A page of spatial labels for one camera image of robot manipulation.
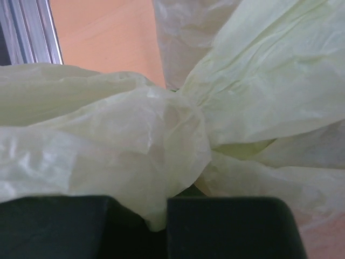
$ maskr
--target plastic bag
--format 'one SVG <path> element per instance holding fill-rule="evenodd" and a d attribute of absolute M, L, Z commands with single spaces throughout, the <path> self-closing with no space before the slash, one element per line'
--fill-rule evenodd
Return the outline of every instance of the plastic bag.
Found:
<path fill-rule="evenodd" d="M 45 64 L 6 69 L 9 77 L 15 72 L 24 78 L 33 68 L 52 74 L 38 76 L 37 85 L 5 81 L 11 108 L 1 103 L 9 112 L 2 124 L 13 122 L 25 108 L 26 123 L 64 115 L 27 127 L 0 127 L 0 201 L 47 194 L 110 195 L 146 219 L 151 230 L 163 229 L 166 199 L 191 186 L 210 161 L 200 110 L 173 92 L 147 86 L 152 83 L 136 73 L 94 76 L 79 70 L 85 77 L 64 78 L 61 71 L 72 76 L 74 68 Z M 45 98 L 30 94 L 35 87 Z M 25 106 L 10 102 L 25 93 Z M 74 101 L 89 104 L 76 109 Z"/>
<path fill-rule="evenodd" d="M 68 114 L 102 98 L 154 86 L 134 72 L 101 74 L 45 63 L 0 69 L 0 126 L 27 126 Z"/>
<path fill-rule="evenodd" d="M 344 24 L 342 0 L 243 0 L 177 92 L 213 148 L 197 187 L 283 199 L 311 258 L 344 253 Z"/>
<path fill-rule="evenodd" d="M 183 86 L 241 0 L 153 0 L 168 89 Z"/>
<path fill-rule="evenodd" d="M 178 91 L 211 146 L 288 137 L 345 118 L 342 0 L 243 0 Z"/>

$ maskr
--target black object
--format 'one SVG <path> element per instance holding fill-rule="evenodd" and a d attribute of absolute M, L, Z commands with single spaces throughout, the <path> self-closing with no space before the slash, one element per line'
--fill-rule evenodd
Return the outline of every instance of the black object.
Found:
<path fill-rule="evenodd" d="M 276 199 L 170 199 L 167 233 L 150 232 L 143 219 L 106 196 L 28 197 L 0 204 L 0 259 L 47 258 L 306 256 L 289 209 Z"/>
<path fill-rule="evenodd" d="M 289 208 L 273 198 L 168 201 L 170 259 L 305 259 Z"/>
<path fill-rule="evenodd" d="M 0 258 L 167 258 L 167 251 L 165 232 L 150 232 L 109 197 L 29 197 L 0 204 Z"/>

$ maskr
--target pale yellow plastic bag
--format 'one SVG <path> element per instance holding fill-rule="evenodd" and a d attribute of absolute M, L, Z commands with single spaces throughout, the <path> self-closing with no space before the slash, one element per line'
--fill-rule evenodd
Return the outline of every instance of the pale yellow plastic bag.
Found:
<path fill-rule="evenodd" d="M 243 0 L 180 95 L 212 147 L 288 137 L 345 118 L 343 0 Z"/>
<path fill-rule="evenodd" d="M 50 120 L 0 127 L 0 202 L 110 195 L 157 231 L 165 227 L 167 198 L 191 186 L 210 162 L 199 108 L 139 74 L 49 64 L 5 69 L 7 78 L 13 72 L 23 81 L 1 83 L 1 124 L 21 124 L 19 115 L 25 124 Z M 33 70 L 37 80 L 26 81 Z"/>
<path fill-rule="evenodd" d="M 344 25 L 343 0 L 243 0 L 177 92 L 213 148 L 197 186 L 283 199 L 311 258 L 345 253 Z"/>

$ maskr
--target metal window frame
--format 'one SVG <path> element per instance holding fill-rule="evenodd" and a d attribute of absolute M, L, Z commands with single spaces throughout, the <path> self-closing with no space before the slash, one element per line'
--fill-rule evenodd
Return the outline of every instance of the metal window frame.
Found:
<path fill-rule="evenodd" d="M 63 64 L 49 0 L 0 0 L 11 64 Z"/>

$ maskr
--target orange wall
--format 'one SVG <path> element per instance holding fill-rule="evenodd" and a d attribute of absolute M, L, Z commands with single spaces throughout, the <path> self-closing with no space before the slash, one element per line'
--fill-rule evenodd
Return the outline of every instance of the orange wall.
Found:
<path fill-rule="evenodd" d="M 164 78 L 151 0 L 50 0 L 64 63 Z"/>

